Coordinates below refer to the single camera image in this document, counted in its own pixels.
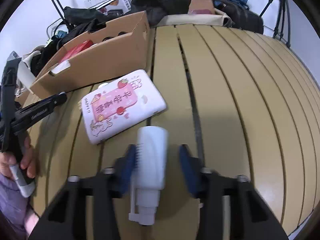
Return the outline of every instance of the metal screw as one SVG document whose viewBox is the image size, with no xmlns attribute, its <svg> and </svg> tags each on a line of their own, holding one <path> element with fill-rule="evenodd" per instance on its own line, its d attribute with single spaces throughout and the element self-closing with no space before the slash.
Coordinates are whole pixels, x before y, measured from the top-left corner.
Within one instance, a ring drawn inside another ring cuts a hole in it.
<svg viewBox="0 0 320 240">
<path fill-rule="evenodd" d="M 237 180 L 239 182 L 249 182 L 250 181 L 249 178 L 246 175 L 238 175 L 237 176 Z"/>
<path fill-rule="evenodd" d="M 69 182 L 78 182 L 80 180 L 79 176 L 73 175 L 68 178 Z"/>
<path fill-rule="evenodd" d="M 103 170 L 103 173 L 104 174 L 113 174 L 115 172 L 115 169 L 114 168 L 105 168 Z"/>
<path fill-rule="evenodd" d="M 208 167 L 203 167 L 203 168 L 201 169 L 201 173 L 211 173 L 211 170 L 210 170 L 210 168 L 208 168 Z"/>
</svg>

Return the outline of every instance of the black backpack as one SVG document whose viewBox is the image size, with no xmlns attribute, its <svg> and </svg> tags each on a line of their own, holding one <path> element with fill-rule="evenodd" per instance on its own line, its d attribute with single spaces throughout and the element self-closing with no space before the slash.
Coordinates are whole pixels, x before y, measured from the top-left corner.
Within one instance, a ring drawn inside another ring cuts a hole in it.
<svg viewBox="0 0 320 240">
<path fill-rule="evenodd" d="M 263 19 L 259 15 L 229 0 L 212 1 L 221 2 L 216 8 L 225 12 L 231 18 L 233 21 L 232 28 L 263 34 Z"/>
</svg>

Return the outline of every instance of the black tripod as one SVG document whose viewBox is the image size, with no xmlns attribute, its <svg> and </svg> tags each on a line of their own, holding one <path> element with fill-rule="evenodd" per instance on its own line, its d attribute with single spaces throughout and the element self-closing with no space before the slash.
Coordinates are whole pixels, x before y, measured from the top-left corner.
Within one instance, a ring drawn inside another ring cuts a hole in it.
<svg viewBox="0 0 320 240">
<path fill-rule="evenodd" d="M 269 0 L 265 8 L 260 14 L 260 17 L 264 14 L 264 12 L 267 10 L 269 5 L 273 2 L 273 0 Z M 280 40 L 283 39 L 283 29 L 284 29 L 284 17 L 285 17 L 285 10 L 287 9 L 287 18 L 288 18 L 288 40 L 286 42 L 286 46 L 290 48 L 290 36 L 291 36 L 291 25 L 290 25 L 290 11 L 289 11 L 289 3 L 288 0 L 280 0 L 280 5 L 279 5 L 279 11 L 278 11 L 278 18 L 276 22 L 276 27 L 273 33 L 273 38 L 275 39 L 277 35 L 280 36 Z M 282 12 L 282 25 L 281 25 L 281 31 L 279 33 L 279 24 L 280 24 L 280 18 L 281 18 L 281 12 Z"/>
</svg>

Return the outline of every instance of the human hand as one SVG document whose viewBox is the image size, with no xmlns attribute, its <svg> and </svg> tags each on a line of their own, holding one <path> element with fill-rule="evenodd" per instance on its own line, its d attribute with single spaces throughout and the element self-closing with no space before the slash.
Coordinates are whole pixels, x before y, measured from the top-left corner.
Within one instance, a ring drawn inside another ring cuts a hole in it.
<svg viewBox="0 0 320 240">
<path fill-rule="evenodd" d="M 31 139 L 29 136 L 24 141 L 25 152 L 20 163 L 22 170 L 27 169 L 27 176 L 34 178 L 36 176 L 36 153 L 31 146 Z M 16 158 L 12 153 L 0 152 L 0 173 L 9 179 L 13 179 L 9 166 L 15 164 Z"/>
</svg>

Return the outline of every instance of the red box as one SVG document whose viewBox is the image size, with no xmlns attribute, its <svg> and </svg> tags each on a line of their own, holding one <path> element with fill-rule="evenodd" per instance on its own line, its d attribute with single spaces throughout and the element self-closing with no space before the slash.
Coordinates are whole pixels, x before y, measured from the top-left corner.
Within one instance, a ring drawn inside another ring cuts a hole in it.
<svg viewBox="0 0 320 240">
<path fill-rule="evenodd" d="M 93 42 L 88 40 L 82 44 L 75 46 L 73 49 L 71 49 L 67 52 L 67 54 L 59 61 L 59 64 L 65 60 L 71 58 L 73 55 L 78 54 L 79 52 L 91 47 L 92 45 L 93 45 Z"/>
</svg>

